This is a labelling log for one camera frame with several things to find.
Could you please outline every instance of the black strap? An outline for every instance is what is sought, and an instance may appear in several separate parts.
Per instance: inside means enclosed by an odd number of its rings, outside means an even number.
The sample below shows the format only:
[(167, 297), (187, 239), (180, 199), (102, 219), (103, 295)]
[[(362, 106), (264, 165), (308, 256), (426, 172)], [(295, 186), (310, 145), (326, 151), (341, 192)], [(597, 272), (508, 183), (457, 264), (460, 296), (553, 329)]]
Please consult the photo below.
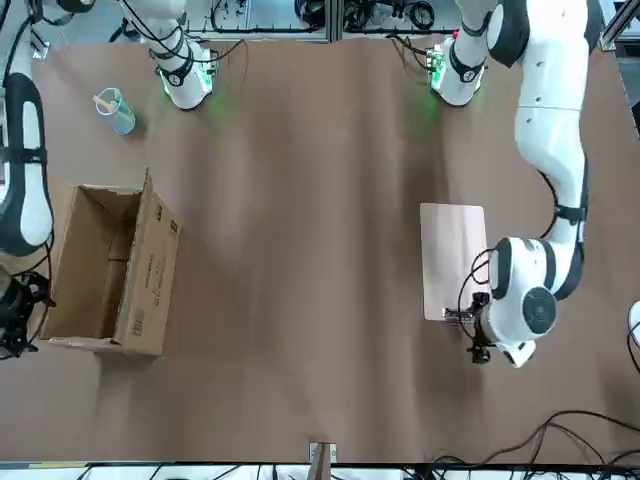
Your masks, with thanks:
[(491, 12), (487, 12), (487, 14), (484, 16), (484, 20), (482, 20), (482, 25), (480, 26), (479, 29), (474, 30), (473, 28), (465, 25), (464, 22), (462, 22), (462, 29), (470, 37), (481, 37), (484, 31), (489, 26), (489, 20), (491, 20)]
[(162, 76), (169, 82), (169, 84), (174, 87), (180, 87), (184, 83), (185, 77), (191, 71), (193, 67), (193, 51), (191, 48), (188, 49), (189, 54), (188, 58), (183, 62), (183, 64), (176, 68), (173, 71), (166, 70), (158, 65), (158, 68), (162, 72)]
[(449, 59), (451, 60), (451, 66), (453, 69), (458, 72), (458, 75), (460, 75), (460, 81), (462, 83), (473, 82), (484, 67), (484, 61), (475, 67), (469, 67), (462, 63), (456, 55), (455, 44), (451, 45), (451, 48), (449, 49)]
[[(167, 35), (164, 38), (160, 38), (159, 40), (161, 42), (164, 42), (165, 40), (169, 39), (179, 28), (180, 27), (174, 28), (169, 35)], [(156, 53), (153, 50), (149, 50), (149, 55), (151, 55), (151, 58), (159, 58), (160, 60), (169, 60), (170, 58), (177, 56), (180, 53), (180, 49), (182, 48), (182, 45), (184, 44), (184, 37), (185, 35), (181, 30), (180, 40), (178, 40), (178, 43), (176, 44), (175, 47), (173, 47), (172, 49), (167, 48), (167, 51), (162, 53)]]
[(12, 165), (26, 165), (28, 163), (47, 164), (47, 150), (40, 148), (0, 148), (0, 161)]
[(551, 290), (553, 282), (556, 279), (556, 254), (551, 245), (546, 240), (538, 240), (544, 248), (544, 254), (547, 262), (546, 273), (544, 276), (544, 286), (547, 290)]
[(587, 209), (585, 207), (572, 208), (565, 207), (564, 205), (556, 205), (555, 214), (557, 218), (569, 220), (571, 225), (584, 222), (587, 219)]

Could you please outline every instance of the green led light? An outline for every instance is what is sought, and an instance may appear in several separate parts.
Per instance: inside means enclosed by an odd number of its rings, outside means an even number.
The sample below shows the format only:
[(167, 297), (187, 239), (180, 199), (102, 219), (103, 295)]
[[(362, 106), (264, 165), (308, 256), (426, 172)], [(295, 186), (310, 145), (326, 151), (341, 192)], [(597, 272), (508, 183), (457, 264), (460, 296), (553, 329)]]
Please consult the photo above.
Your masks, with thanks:
[(441, 63), (439, 68), (437, 68), (431, 75), (431, 88), (434, 90), (440, 90), (440, 87), (442, 86), (442, 77), (446, 71), (447, 65), (445, 63)]

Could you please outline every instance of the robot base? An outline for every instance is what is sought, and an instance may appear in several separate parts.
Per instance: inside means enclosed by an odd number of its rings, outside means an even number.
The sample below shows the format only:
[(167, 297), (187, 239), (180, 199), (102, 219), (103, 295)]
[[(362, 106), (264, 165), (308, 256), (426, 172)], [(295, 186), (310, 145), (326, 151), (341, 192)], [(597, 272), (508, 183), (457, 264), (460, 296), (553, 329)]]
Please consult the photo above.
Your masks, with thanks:
[[(208, 48), (202, 48), (195, 42), (191, 48), (195, 59), (211, 59), (211, 51)], [(192, 110), (213, 92), (217, 72), (218, 62), (212, 60), (211, 63), (194, 62), (191, 71), (184, 77), (180, 86), (171, 85), (162, 74), (160, 78), (164, 84), (164, 91), (169, 95), (174, 105), (181, 110)]]
[(454, 107), (461, 107), (469, 103), (480, 88), (484, 68), (473, 82), (462, 82), (449, 59), (449, 49), (452, 45), (453, 38), (448, 37), (444, 43), (436, 45), (430, 52), (434, 71), (429, 72), (428, 81), (431, 89), (440, 95), (445, 102)]

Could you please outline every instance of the wooden board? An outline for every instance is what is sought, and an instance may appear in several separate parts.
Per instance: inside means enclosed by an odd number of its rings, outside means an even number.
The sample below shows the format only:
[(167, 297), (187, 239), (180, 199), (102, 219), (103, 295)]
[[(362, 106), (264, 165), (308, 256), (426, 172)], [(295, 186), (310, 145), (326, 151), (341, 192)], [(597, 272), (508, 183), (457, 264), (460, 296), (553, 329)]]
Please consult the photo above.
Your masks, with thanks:
[[(472, 205), (423, 203), (420, 205), (422, 287), (424, 318), (444, 320), (443, 309), (457, 309), (458, 293), (471, 271), (473, 259), (487, 248), (484, 209)], [(476, 275), (485, 279), (486, 269)], [(473, 292), (487, 286), (470, 280), (462, 294), (461, 309), (471, 303)]]

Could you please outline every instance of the box flap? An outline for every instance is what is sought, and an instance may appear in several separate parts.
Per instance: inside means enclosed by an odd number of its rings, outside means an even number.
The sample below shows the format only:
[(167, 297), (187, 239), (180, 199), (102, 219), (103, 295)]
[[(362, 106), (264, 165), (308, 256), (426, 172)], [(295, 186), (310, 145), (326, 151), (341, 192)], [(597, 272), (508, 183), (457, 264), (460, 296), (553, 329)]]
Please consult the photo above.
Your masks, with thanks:
[(114, 340), (127, 349), (162, 352), (180, 226), (153, 191), (147, 170)]
[(85, 338), (85, 337), (53, 337), (49, 343), (60, 347), (76, 350), (89, 350), (91, 352), (118, 352), (122, 353), (122, 347), (114, 344), (109, 338)]

